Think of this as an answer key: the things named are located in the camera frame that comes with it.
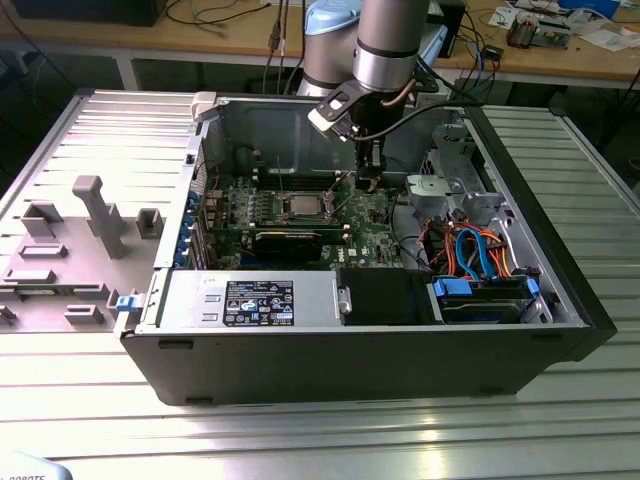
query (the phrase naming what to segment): power connector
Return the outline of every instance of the power connector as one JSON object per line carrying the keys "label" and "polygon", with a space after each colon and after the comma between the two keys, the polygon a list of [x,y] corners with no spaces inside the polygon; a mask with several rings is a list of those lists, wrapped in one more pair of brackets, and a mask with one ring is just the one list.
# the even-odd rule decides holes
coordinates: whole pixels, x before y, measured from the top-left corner
{"label": "power connector", "polygon": [[482,58],[486,58],[487,60],[493,60],[494,62],[499,62],[502,59],[502,54],[504,53],[504,49],[496,47],[494,45],[485,45],[485,47],[480,52]]}

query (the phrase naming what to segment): table leg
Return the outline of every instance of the table leg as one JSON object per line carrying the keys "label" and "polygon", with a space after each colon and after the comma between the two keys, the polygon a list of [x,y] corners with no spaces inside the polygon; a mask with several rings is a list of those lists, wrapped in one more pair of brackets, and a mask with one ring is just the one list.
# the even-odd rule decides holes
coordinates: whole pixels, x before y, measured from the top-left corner
{"label": "table leg", "polygon": [[122,79],[122,86],[125,90],[141,90],[140,80],[133,68],[133,59],[130,56],[119,55],[115,57],[118,64],[118,71]]}

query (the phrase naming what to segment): circuit board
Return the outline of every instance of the circuit board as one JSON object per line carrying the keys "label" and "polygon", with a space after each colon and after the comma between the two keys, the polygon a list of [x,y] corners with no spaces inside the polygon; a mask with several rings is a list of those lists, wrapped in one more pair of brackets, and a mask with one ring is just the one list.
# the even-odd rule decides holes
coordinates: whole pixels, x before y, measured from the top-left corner
{"label": "circuit board", "polygon": [[[389,208],[386,190],[366,193],[357,190],[351,179],[328,198],[317,191],[258,189],[248,178],[225,179],[219,190],[206,196],[204,237],[210,268],[402,267],[388,225]],[[322,238],[319,257],[313,261],[265,263],[256,257],[254,242],[261,232],[274,231]]]}

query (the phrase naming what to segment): motherboard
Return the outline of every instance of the motherboard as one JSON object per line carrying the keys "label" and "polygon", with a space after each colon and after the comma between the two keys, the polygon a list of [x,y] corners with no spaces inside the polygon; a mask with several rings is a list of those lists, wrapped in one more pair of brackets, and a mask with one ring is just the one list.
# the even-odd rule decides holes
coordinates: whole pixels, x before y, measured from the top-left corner
{"label": "motherboard", "polygon": [[392,200],[388,188],[356,189],[350,172],[260,181],[222,177],[201,207],[208,267],[402,267],[389,225]]}

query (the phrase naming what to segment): workbench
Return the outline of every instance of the workbench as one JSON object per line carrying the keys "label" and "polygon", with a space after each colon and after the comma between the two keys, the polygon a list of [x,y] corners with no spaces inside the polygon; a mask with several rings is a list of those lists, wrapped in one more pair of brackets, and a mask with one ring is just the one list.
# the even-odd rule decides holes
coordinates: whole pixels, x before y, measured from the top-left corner
{"label": "workbench", "polygon": [[[213,4],[213,0],[194,0],[196,8]],[[469,5],[476,28],[487,38],[487,43],[505,49],[496,74],[498,80],[627,88],[640,65],[640,49],[612,53],[580,38],[573,38],[566,50],[542,47],[520,50],[508,47],[505,29],[485,25],[491,17],[490,12],[504,3],[499,0],[471,0]],[[243,0],[229,9],[221,10],[220,16],[233,15],[259,6],[259,0]],[[17,16],[12,6],[9,6],[9,10],[20,28],[45,52],[113,58],[127,90],[141,88],[133,66],[134,59],[264,65],[268,56],[267,40],[277,12],[276,7],[270,7],[230,20],[226,22],[226,28],[220,30],[222,34],[216,34],[192,25],[173,22],[164,15],[154,27],[130,27],[23,20]],[[289,10],[284,65],[290,67],[297,63],[301,54],[301,9],[292,6]],[[172,13],[178,18],[191,20],[187,1],[176,5]],[[640,14],[620,10],[614,19],[619,22],[637,22],[640,21]],[[0,51],[2,50],[15,53],[32,50],[32,47],[0,15]],[[23,67],[19,65],[19,58],[14,61],[18,67]],[[454,80],[466,76],[473,65],[473,58],[465,44],[458,41],[451,58],[438,59],[435,67],[441,75]]]}
{"label": "workbench", "polygon": [[[0,200],[2,269],[30,200],[72,209],[78,175],[103,176],[105,201],[122,215],[165,212],[192,98],[75,96]],[[578,147],[568,119],[485,112],[619,330],[584,361],[554,365],[516,396],[170,407],[102,327],[2,326],[3,446],[59,461],[75,480],[638,478],[640,202],[596,151]]]}

